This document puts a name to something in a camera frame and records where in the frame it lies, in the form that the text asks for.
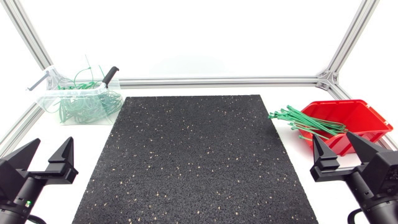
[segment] metal extrusion bar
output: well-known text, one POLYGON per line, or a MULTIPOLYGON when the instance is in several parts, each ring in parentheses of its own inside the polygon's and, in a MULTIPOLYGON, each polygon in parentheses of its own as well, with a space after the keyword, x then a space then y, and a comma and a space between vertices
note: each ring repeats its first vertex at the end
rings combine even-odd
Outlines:
POLYGON ((18 30, 19 35, 30 50, 39 67, 44 70, 52 65, 52 61, 45 51, 38 35, 30 23, 24 8, 18 0, 0 0, 12 23, 18 30))
POLYGON ((327 70, 338 73, 353 50, 379 0, 363 0, 327 70))
MULTIPOLYGON (((336 100, 351 100, 352 97, 339 85, 331 84, 328 93, 336 100)), ((398 144, 388 135, 384 135, 379 144, 386 149, 398 151, 398 144)))
POLYGON ((186 88, 244 86, 315 86, 317 77, 165 78, 119 80, 121 88, 186 88))
POLYGON ((22 140, 28 130, 43 114, 44 110, 34 103, 18 119, 7 134, 0 140, 0 158, 12 152, 18 143, 22 140))

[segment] coiled green cable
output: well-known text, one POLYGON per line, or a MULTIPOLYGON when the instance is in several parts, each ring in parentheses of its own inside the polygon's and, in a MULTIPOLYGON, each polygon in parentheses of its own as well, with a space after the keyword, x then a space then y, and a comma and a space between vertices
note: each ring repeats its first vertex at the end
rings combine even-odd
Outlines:
MULTIPOLYGON (((94 89, 98 87, 101 82, 94 82, 94 75, 91 71, 90 64, 89 67, 79 71, 74 80, 69 80, 73 82, 73 85, 60 87, 58 85, 59 90, 87 90, 94 89), (91 72, 91 82, 88 83, 80 83, 76 84, 77 76, 86 70, 90 70, 91 72)), ((61 120, 61 123, 65 123, 69 119, 74 119, 74 121, 78 124, 90 124, 101 119, 107 118, 113 113, 118 112, 122 107, 122 97, 119 93, 115 91, 108 90, 100 95, 95 96, 64 96, 61 97, 59 104, 58 113, 61 120)))

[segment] black rubber mat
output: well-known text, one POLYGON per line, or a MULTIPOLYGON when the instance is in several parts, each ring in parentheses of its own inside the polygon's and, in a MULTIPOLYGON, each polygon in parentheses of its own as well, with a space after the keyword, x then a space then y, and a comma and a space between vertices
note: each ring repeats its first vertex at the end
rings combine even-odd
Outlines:
POLYGON ((126 98, 73 222, 317 223, 267 115, 259 95, 126 98))

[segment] green led light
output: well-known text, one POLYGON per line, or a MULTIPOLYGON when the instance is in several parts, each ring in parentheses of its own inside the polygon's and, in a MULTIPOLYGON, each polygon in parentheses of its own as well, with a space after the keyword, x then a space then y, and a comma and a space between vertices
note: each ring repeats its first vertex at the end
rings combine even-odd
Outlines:
POLYGON ((26 201, 25 207, 29 208, 31 204, 32 204, 32 201, 26 201))

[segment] red tray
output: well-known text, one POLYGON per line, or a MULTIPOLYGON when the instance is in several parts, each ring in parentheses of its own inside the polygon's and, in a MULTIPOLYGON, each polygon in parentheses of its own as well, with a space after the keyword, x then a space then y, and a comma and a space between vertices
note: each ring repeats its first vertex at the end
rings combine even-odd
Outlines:
MULTIPOLYGON (((315 101, 302 112, 314 118, 341 122, 349 131, 372 142, 378 141, 387 132, 392 131, 392 126, 363 100, 315 101)), ((302 136, 312 139, 312 133, 303 130, 300 132, 302 136)), ((324 131, 317 131, 317 133, 329 138, 329 140, 321 139, 337 155, 343 156, 355 152, 345 134, 332 136, 324 131)), ((312 141, 305 141, 313 150, 312 141)))

